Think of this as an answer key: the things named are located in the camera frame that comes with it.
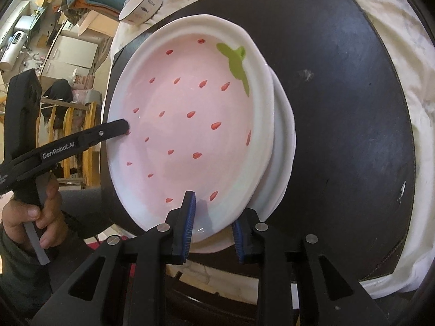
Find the person's left hand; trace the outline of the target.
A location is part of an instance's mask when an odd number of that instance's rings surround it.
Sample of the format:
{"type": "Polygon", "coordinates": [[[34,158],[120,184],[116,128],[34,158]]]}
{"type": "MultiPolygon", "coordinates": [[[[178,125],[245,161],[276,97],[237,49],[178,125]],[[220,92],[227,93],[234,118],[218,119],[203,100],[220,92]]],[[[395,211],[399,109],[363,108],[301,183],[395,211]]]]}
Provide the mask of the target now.
{"type": "Polygon", "coordinates": [[[46,201],[44,207],[29,205],[17,199],[11,199],[3,208],[1,224],[6,235],[26,252],[34,249],[24,228],[24,223],[35,223],[37,228],[43,230],[39,244],[41,248],[48,249],[61,245],[69,232],[61,211],[62,196],[55,176],[51,175],[46,186],[46,201]]]}

